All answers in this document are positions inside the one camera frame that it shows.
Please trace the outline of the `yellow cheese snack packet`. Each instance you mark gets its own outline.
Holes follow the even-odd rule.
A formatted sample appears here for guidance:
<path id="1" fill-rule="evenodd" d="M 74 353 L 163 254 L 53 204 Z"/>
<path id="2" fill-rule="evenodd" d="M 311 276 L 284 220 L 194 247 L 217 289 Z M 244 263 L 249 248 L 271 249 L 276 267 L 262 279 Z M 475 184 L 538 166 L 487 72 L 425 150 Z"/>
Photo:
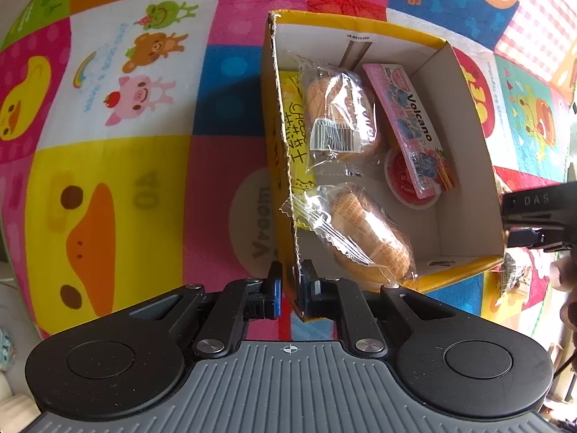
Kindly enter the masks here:
<path id="1" fill-rule="evenodd" d="M 297 196 L 315 189 L 317 181 L 309 172 L 309 146 L 304 115 L 304 98 L 298 71 L 280 71 L 283 98 L 283 127 L 287 141 L 290 191 Z"/>

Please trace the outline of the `yellow cardboard shoe box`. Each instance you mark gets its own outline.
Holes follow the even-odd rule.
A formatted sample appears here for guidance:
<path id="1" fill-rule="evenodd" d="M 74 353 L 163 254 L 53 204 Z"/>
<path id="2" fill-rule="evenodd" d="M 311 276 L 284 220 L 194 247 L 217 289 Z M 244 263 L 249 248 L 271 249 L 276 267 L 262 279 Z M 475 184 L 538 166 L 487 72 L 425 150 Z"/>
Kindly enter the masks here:
<path id="1" fill-rule="evenodd" d="M 297 71 L 294 55 L 361 73 L 365 64 L 398 64 L 416 88 L 446 154 L 453 190 L 433 207 L 415 210 L 389 189 L 384 160 L 394 135 L 378 116 L 379 154 L 360 176 L 314 174 L 317 185 L 352 182 L 363 187 L 409 237 L 419 291 L 431 291 L 489 270 L 505 252 L 494 170 L 461 66 L 440 37 L 395 23 L 341 15 L 274 10 L 268 16 L 261 64 L 261 99 L 275 207 L 276 244 L 283 291 L 298 317 L 300 264 L 310 259 L 322 277 L 346 277 L 314 233 L 281 211 L 290 197 L 289 153 L 283 127 L 280 71 Z"/>

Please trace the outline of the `bread bun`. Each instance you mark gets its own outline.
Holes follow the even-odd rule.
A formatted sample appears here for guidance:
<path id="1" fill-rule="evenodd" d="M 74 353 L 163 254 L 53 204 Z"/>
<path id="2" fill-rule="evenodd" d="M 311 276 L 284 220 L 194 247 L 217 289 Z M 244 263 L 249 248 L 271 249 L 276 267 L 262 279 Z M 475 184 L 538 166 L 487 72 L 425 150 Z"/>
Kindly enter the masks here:
<path id="1" fill-rule="evenodd" d="M 314 233 L 365 290 L 415 285 L 409 237 L 363 187 L 344 182 L 293 193 L 281 211 Z"/>
<path id="2" fill-rule="evenodd" d="M 301 55 L 294 59 L 302 87 L 307 170 L 362 175 L 382 142 L 371 92 L 351 70 Z"/>

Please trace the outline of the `colourful cartoon play mat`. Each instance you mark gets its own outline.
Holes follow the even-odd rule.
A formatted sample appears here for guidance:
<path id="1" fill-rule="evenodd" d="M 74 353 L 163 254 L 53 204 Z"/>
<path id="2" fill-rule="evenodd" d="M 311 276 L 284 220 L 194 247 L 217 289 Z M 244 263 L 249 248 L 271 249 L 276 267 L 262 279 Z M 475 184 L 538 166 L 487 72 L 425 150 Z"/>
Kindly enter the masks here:
<path id="1" fill-rule="evenodd" d="M 564 181 L 576 0 L 32 0 L 1 47 L 1 221 L 42 336 L 280 261 L 261 99 L 274 10 L 447 40 L 497 193 Z"/>

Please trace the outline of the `red jelly cup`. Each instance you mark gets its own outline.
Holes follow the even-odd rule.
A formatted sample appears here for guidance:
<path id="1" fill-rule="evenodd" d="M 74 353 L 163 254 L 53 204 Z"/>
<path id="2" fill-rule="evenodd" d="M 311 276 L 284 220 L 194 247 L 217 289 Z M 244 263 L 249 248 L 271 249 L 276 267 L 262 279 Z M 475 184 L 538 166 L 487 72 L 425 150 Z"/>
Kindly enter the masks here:
<path id="1" fill-rule="evenodd" d="M 433 207 L 439 197 L 418 198 L 403 154 L 399 150 L 389 150 L 384 160 L 384 175 L 389 189 L 406 207 L 425 210 Z"/>

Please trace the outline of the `green mixed snack bag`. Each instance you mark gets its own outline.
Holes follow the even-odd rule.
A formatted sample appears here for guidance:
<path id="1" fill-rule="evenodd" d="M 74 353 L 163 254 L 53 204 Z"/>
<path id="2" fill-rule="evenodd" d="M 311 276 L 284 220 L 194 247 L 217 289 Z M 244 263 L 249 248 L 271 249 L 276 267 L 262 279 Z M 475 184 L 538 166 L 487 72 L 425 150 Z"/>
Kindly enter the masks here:
<path id="1" fill-rule="evenodd" d="M 498 270 L 500 296 L 515 293 L 528 298 L 532 283 L 533 264 L 528 253 L 518 247 L 508 249 Z"/>

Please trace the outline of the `pink Volcano snack box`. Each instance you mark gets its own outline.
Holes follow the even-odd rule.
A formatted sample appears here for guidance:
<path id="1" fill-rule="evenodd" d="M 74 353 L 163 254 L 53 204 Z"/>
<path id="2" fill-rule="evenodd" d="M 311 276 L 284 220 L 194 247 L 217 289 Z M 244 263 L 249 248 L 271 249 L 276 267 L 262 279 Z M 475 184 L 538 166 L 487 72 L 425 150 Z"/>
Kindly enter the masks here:
<path id="1" fill-rule="evenodd" d="M 403 66 L 365 64 L 363 69 L 403 154 L 416 196 L 425 200 L 453 190 L 455 181 L 440 139 Z"/>

